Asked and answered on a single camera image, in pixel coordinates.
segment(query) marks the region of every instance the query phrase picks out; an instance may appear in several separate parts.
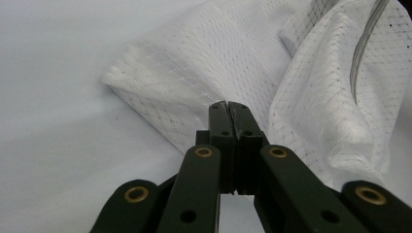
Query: white cloth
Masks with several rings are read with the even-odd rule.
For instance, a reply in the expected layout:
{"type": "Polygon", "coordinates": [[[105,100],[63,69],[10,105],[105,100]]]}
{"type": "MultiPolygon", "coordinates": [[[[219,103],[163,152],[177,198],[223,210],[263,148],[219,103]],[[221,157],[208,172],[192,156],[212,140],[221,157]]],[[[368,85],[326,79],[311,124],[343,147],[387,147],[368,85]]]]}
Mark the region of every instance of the white cloth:
{"type": "MultiPolygon", "coordinates": [[[[182,154],[110,88],[127,41],[203,0],[3,0],[0,232],[88,232],[117,187],[175,175],[182,154]]],[[[412,83],[391,138],[390,192],[412,206],[412,83]]],[[[221,233],[264,232],[253,203],[222,195],[221,233]]]]}
{"type": "Polygon", "coordinates": [[[209,1],[131,44],[103,81],[181,151],[209,105],[236,101],[325,184],[381,183],[410,23],[395,0],[209,1]]]}

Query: brass screw insert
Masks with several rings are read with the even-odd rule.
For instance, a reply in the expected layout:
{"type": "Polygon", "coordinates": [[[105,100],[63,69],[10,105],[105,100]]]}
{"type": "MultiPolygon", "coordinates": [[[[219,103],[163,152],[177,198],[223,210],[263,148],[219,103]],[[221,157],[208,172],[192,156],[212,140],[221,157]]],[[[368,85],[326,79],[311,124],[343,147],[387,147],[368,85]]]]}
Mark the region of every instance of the brass screw insert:
{"type": "Polygon", "coordinates": [[[271,148],[269,149],[269,154],[278,157],[278,158],[284,158],[288,155],[288,153],[280,148],[271,148]]]}
{"type": "Polygon", "coordinates": [[[209,157],[212,155],[212,150],[208,148],[199,148],[194,151],[194,154],[196,154],[199,157],[209,157]]]}
{"type": "Polygon", "coordinates": [[[144,201],[149,195],[149,191],[143,186],[134,186],[124,193],[124,199],[129,203],[138,203],[144,201]]]}
{"type": "Polygon", "coordinates": [[[367,186],[357,187],[355,193],[360,199],[373,205],[382,206],[387,203],[387,199],[382,193],[367,186]]]}

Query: white mesh fabric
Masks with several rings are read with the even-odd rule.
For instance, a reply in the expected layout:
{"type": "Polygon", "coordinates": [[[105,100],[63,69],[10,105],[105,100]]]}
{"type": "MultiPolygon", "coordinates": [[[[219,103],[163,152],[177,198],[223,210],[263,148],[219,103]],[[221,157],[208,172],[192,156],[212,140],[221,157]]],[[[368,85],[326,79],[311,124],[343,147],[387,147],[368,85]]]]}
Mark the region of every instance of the white mesh fabric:
{"type": "Polygon", "coordinates": [[[130,45],[104,83],[182,152],[224,99],[248,105],[267,129],[291,62],[278,34],[303,2],[209,1],[130,45]]]}
{"type": "Polygon", "coordinates": [[[293,149],[333,187],[382,181],[410,68],[410,19],[390,1],[357,74],[374,0],[209,1],[131,44],[104,75],[181,151],[220,100],[248,105],[269,141],[293,149]]]}
{"type": "MultiPolygon", "coordinates": [[[[323,2],[311,5],[327,10],[323,2]]],[[[269,139],[297,151],[334,187],[350,180],[382,181],[388,142],[412,75],[406,45],[410,19],[391,1],[360,60],[355,102],[349,79],[354,52],[375,4],[339,1],[328,12],[309,7],[282,32],[294,57],[271,107],[269,139]]]]}

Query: black plastic part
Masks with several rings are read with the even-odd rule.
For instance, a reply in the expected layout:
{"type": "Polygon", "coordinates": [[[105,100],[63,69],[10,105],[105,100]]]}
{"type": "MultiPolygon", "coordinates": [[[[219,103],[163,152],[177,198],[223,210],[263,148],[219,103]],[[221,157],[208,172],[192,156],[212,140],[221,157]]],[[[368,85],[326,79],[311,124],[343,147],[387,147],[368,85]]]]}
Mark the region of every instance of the black plastic part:
{"type": "Polygon", "coordinates": [[[285,232],[368,232],[293,151],[270,145],[260,154],[259,169],[286,216],[285,232]]]}
{"type": "Polygon", "coordinates": [[[341,199],[371,232],[412,232],[412,209],[377,184],[346,183],[341,199]]]}
{"type": "Polygon", "coordinates": [[[238,139],[235,187],[240,195],[255,195],[259,180],[255,164],[267,140],[248,107],[235,102],[229,102],[228,106],[238,139]]]}
{"type": "Polygon", "coordinates": [[[123,184],[103,207],[90,233],[155,232],[154,216],[160,215],[157,207],[159,193],[159,188],[151,182],[137,180],[123,184]],[[124,197],[126,191],[137,186],[148,190],[147,197],[137,203],[126,201],[124,197]]]}
{"type": "Polygon", "coordinates": [[[198,145],[189,149],[156,232],[218,232],[220,170],[217,148],[198,145]]]}
{"type": "Polygon", "coordinates": [[[196,144],[197,145],[209,144],[209,130],[197,130],[196,131],[196,144]]]}
{"type": "Polygon", "coordinates": [[[270,193],[266,183],[261,183],[254,199],[255,209],[260,218],[265,233],[283,233],[285,230],[285,215],[275,198],[270,193]]]}
{"type": "Polygon", "coordinates": [[[236,140],[224,101],[209,107],[209,144],[218,148],[222,155],[221,193],[233,194],[236,140]]]}

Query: perforated fabric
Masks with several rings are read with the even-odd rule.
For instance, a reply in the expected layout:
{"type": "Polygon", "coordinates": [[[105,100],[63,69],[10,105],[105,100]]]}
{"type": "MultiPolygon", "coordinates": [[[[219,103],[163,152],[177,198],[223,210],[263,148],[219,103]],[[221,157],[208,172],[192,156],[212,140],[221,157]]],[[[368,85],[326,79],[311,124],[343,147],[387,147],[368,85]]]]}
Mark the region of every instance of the perforated fabric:
{"type": "Polygon", "coordinates": [[[327,185],[379,183],[412,75],[408,14],[387,1],[377,15],[380,2],[209,1],[132,43],[103,81],[181,151],[209,105],[236,101],[327,185]]]}

